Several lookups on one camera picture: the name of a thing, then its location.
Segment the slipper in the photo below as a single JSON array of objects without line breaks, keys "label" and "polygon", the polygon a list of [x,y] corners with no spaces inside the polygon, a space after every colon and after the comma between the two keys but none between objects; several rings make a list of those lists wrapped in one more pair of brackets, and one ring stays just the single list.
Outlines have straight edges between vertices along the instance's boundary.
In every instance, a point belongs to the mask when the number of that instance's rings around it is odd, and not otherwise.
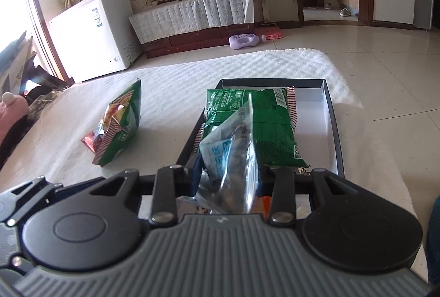
[{"label": "slipper", "polygon": [[348,9],[344,8],[340,11],[339,14],[341,17],[349,17],[351,15],[351,11],[349,11]]}]

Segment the white chest freezer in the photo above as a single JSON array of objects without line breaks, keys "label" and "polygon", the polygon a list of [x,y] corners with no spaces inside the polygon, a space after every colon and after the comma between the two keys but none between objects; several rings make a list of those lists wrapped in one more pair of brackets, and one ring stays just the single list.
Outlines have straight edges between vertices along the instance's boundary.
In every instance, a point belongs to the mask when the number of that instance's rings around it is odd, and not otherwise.
[{"label": "white chest freezer", "polygon": [[75,82],[124,70],[141,54],[131,15],[129,0],[83,0],[49,22],[61,63]]}]

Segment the snack bag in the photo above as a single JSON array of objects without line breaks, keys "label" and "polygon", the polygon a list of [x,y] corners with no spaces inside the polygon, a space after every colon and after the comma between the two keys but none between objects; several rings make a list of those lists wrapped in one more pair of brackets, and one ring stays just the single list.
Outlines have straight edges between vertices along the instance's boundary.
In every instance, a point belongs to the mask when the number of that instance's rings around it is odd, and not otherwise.
[{"label": "snack bag", "polygon": [[202,138],[210,134],[252,96],[254,140],[260,164],[307,167],[293,133],[296,127],[294,87],[265,90],[215,89],[206,97]]},{"label": "snack bag", "polygon": [[139,128],[140,101],[141,81],[138,79],[110,102],[96,131],[82,139],[95,153],[93,164],[103,167],[128,145]]},{"label": "snack bag", "polygon": [[200,142],[206,172],[198,205],[223,214],[247,214],[257,191],[259,168],[252,135],[252,99]]}]

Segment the wooden cabinet base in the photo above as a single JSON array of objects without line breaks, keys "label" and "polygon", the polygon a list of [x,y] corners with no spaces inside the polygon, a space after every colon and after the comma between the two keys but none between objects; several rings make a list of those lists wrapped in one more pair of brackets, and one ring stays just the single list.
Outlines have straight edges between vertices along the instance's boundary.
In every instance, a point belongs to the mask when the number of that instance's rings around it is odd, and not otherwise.
[{"label": "wooden cabinet base", "polygon": [[206,47],[229,45],[229,37],[238,34],[254,34],[253,23],[211,27],[196,32],[173,35],[143,44],[147,57],[175,54]]}]

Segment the white floor tile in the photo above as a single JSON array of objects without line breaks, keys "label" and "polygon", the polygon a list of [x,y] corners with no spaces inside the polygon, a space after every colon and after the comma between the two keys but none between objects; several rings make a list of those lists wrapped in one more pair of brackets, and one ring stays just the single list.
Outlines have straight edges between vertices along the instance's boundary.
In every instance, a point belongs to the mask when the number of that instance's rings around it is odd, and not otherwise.
[{"label": "white floor tile", "polygon": [[344,29],[338,26],[307,26],[299,29],[286,29],[281,39],[276,39],[274,44],[277,49],[307,48],[318,49],[329,53],[354,53],[365,52]]},{"label": "white floor tile", "polygon": [[426,236],[434,201],[440,195],[440,130],[427,113],[375,121],[373,126],[391,149]]},{"label": "white floor tile", "polygon": [[130,67],[131,70],[137,70],[139,68],[166,66],[174,64],[184,63],[189,51],[184,51],[182,53],[170,54],[159,57],[147,58],[145,54],[142,54],[136,59],[133,65]]},{"label": "white floor tile", "polygon": [[373,54],[425,110],[440,109],[440,55]]},{"label": "white floor tile", "polygon": [[440,129],[440,109],[437,109],[435,111],[429,111],[428,115],[431,117],[431,119],[434,121],[434,123]]},{"label": "white floor tile", "polygon": [[438,33],[357,26],[351,36],[368,52],[440,54]]},{"label": "white floor tile", "polygon": [[207,47],[206,49],[198,49],[198,50],[190,51],[185,62],[215,59],[217,57],[232,56],[238,54],[252,53],[256,51],[275,50],[275,49],[276,47],[273,43],[273,40],[268,40],[265,43],[259,43],[257,46],[244,47],[238,50],[232,50],[229,47],[229,45]]},{"label": "white floor tile", "polygon": [[369,53],[328,54],[373,120],[423,112],[403,85]]}]

